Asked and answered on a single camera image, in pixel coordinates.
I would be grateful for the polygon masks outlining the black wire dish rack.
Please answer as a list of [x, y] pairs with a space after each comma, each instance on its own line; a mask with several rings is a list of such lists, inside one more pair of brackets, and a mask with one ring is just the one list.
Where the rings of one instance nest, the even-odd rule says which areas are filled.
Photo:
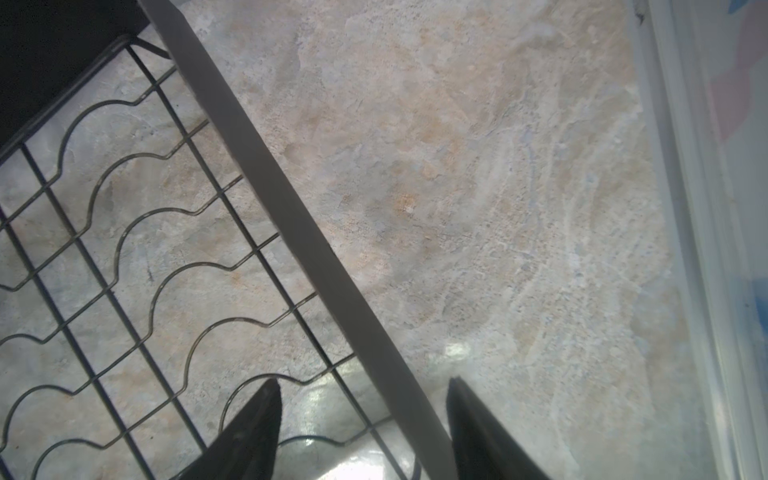
[[1, 475], [180, 479], [270, 379], [273, 479], [450, 438], [172, 1], [1, 5]]

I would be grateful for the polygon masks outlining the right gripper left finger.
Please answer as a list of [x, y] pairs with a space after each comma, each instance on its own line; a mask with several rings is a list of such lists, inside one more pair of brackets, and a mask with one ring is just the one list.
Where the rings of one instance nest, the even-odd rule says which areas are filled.
[[271, 479], [281, 419], [280, 385], [270, 379], [180, 479]]

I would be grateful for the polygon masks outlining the right corner aluminium profile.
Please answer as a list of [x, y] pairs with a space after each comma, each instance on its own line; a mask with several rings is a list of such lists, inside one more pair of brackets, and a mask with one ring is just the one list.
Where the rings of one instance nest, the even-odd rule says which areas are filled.
[[767, 475], [767, 5], [629, 1], [718, 474]]

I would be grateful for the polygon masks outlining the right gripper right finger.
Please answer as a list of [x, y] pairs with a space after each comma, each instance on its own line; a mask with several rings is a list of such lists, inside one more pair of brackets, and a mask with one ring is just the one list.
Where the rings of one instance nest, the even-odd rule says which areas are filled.
[[459, 479], [549, 479], [460, 377], [449, 381], [446, 410]]

